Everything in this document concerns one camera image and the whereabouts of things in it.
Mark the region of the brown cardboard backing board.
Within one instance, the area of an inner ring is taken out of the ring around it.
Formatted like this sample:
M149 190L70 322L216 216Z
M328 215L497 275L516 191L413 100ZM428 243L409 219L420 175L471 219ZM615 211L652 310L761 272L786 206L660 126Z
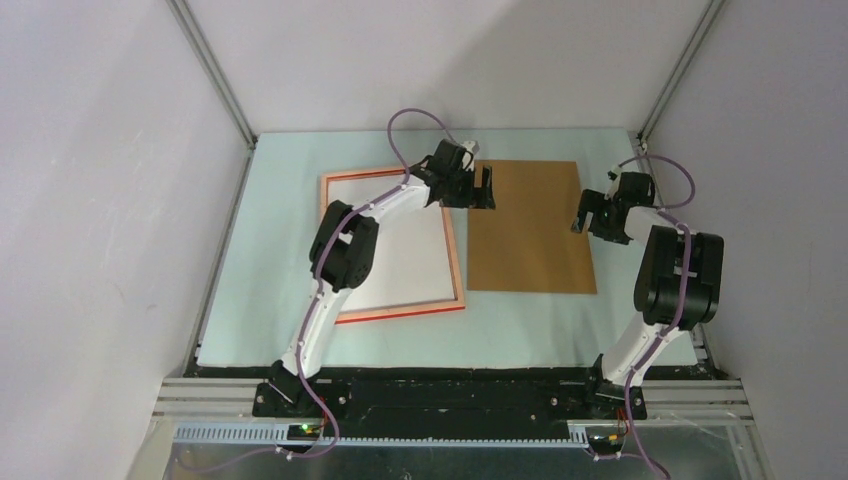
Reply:
M588 235L571 231L582 188L571 161L484 160L496 208L470 210L472 291L595 295Z

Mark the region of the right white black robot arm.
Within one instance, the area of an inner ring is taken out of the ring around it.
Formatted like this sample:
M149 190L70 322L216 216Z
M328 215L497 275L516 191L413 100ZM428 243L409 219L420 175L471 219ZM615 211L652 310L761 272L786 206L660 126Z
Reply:
M608 176L607 192L582 192L571 230L620 245L636 241L644 251L633 291L636 315L598 356L581 392L583 408L596 418L633 404L659 354L715 317L724 259L721 236L694 231L655 205L650 175L615 168Z

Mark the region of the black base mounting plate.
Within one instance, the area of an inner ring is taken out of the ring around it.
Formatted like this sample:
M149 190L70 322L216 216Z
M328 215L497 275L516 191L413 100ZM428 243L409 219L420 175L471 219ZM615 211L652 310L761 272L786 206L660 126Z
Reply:
M265 381L257 385L253 415L290 414L319 417L337 430L337 415L349 399L361 398L356 414L366 408L484 408L539 406L549 401L565 418L642 420L644 395L637 388L633 404L620 408L587 401L587 373L578 367L464 369L464 368L354 368L324 367L309 379L316 402L303 407L285 402Z

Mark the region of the aluminium front rail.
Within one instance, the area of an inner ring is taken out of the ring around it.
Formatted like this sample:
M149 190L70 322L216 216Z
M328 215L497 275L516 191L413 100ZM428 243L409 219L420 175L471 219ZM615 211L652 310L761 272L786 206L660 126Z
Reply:
M738 381L649 381L637 427L748 428L754 417ZM253 415L255 385L245 381L180 379L163 383L153 409L171 420L178 441L271 446L585 447L591 435L613 430L615 418L559 416L554 405L482 408L371 408L349 399L338 429L321 418Z

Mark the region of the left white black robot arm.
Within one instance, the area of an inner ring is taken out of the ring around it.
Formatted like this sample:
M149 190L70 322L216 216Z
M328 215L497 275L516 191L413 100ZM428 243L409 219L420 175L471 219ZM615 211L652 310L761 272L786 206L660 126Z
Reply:
M455 209L496 208L492 169L482 169L475 184L476 141L443 139L435 152L405 166L402 179L386 192L356 207L341 200L327 206L313 239L311 262L315 291L286 352L272 365L268 384L292 416L304 416L318 400L309 379L322 368L333 326L352 292L368 278L381 227L432 204Z

